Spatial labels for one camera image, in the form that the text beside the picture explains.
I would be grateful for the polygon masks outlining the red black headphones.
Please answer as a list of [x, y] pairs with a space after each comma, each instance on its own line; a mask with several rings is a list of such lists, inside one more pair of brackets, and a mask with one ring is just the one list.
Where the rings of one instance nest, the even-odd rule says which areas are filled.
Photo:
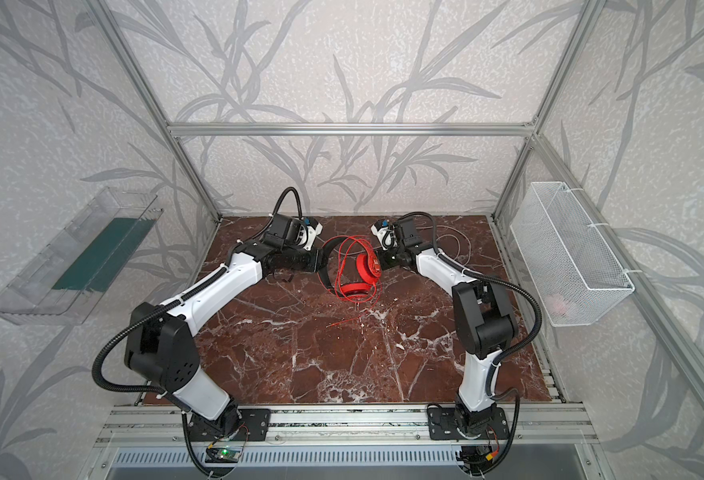
[[321, 251], [318, 276], [328, 292], [356, 304], [376, 297], [382, 269], [368, 239], [338, 235], [326, 241]]

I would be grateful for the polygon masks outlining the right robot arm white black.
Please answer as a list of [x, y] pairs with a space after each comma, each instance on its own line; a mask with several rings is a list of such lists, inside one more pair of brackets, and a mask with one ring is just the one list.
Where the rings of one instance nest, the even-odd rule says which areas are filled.
[[[501, 364], [516, 355], [540, 333], [543, 311], [524, 288], [498, 277], [482, 274], [452, 259], [439, 246], [437, 222], [426, 212], [410, 212], [391, 222], [379, 220], [371, 231], [380, 247], [377, 255], [384, 269], [409, 268], [451, 295], [457, 337], [465, 349], [463, 380], [449, 428], [469, 440], [494, 430], [508, 434], [496, 392]], [[520, 342], [512, 292], [532, 308], [534, 326]]]

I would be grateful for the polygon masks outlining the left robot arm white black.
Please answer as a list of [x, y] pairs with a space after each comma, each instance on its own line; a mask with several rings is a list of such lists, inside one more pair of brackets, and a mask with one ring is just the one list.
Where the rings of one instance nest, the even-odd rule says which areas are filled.
[[[137, 307], [129, 326], [97, 353], [91, 367], [94, 383], [111, 392], [158, 394], [191, 414], [194, 423], [220, 436], [235, 435], [243, 422], [237, 401], [205, 372], [195, 337], [229, 302], [266, 275], [283, 269], [316, 272], [320, 252], [314, 241], [320, 225], [302, 213], [281, 214], [288, 196], [298, 198], [298, 189], [285, 188], [267, 224], [239, 241], [212, 273], [158, 305]], [[120, 343], [126, 345], [126, 367], [141, 375], [145, 384], [118, 384], [105, 377], [104, 363]]]

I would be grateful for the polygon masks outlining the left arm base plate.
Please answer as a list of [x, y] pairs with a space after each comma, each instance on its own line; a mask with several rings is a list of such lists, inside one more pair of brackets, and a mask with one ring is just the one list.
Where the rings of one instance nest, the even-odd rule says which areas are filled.
[[191, 442], [263, 442], [269, 430], [271, 413], [267, 408], [228, 409], [217, 420], [208, 420], [193, 413], [187, 423], [188, 438]]

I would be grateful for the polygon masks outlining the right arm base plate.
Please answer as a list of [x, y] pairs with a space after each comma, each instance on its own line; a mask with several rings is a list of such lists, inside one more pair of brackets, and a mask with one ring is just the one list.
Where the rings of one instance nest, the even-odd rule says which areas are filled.
[[431, 440], [507, 440], [512, 421], [497, 404], [482, 411], [469, 411], [463, 404], [426, 407]]

